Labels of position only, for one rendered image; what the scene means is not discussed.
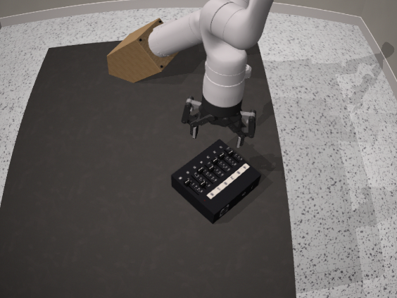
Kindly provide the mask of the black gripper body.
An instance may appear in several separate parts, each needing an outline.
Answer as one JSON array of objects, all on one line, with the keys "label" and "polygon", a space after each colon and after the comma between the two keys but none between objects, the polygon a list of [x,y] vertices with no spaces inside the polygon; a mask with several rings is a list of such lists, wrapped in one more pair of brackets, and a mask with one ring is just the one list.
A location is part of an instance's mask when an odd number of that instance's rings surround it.
[{"label": "black gripper body", "polygon": [[[231,106],[231,107],[219,107],[219,106],[215,106],[211,103],[209,103],[203,93],[202,93],[202,101],[201,101],[201,105],[199,106],[199,111],[201,112],[201,114],[205,117],[207,115],[212,115],[215,116],[215,120],[209,122],[212,125],[220,125],[222,127],[226,127],[227,125],[225,125],[222,122],[223,118],[229,118],[233,123],[236,123],[237,121],[241,120],[241,103],[242,100],[235,106]],[[223,117],[223,118],[218,118],[218,117]]]}]

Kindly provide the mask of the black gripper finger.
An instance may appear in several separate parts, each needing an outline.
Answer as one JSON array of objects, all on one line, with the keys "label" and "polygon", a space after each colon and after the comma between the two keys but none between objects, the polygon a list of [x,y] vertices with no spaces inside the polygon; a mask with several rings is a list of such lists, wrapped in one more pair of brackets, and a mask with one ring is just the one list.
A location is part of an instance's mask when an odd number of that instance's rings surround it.
[{"label": "black gripper finger", "polygon": [[236,148],[243,146],[245,137],[254,138],[256,130],[256,111],[251,109],[250,112],[240,111],[240,113],[242,118],[246,121],[246,124],[248,124],[248,128],[243,124],[242,120],[233,124],[229,118],[222,119],[222,122],[227,125],[233,133],[238,134]]},{"label": "black gripper finger", "polygon": [[201,102],[194,101],[192,96],[188,96],[187,102],[184,106],[184,112],[182,115],[182,123],[190,124],[190,135],[193,135],[193,138],[196,139],[196,136],[199,131],[199,125],[204,125],[208,122],[215,120],[215,116],[207,115],[203,116],[201,112],[196,113],[195,115],[190,115],[190,112],[194,111],[196,108],[199,108]]}]

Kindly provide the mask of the black lighting desk with faders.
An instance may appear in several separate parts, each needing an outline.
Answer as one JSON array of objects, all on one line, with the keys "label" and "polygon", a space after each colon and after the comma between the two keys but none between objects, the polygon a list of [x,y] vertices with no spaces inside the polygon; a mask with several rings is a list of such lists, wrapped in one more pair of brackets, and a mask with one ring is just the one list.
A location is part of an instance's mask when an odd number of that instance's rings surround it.
[{"label": "black lighting desk with faders", "polygon": [[171,175],[172,187],[212,224],[258,186],[261,174],[221,139]]}]

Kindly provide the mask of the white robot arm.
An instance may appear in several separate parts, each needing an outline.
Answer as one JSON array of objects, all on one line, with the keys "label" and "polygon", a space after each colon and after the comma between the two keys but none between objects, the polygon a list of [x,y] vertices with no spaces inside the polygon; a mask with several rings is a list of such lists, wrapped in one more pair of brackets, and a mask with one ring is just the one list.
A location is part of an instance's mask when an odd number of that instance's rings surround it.
[{"label": "white robot arm", "polygon": [[235,106],[251,76],[245,49],[261,38],[273,1],[210,0],[202,10],[155,27],[149,35],[150,50],[166,57],[203,42],[203,95],[215,106]]}]

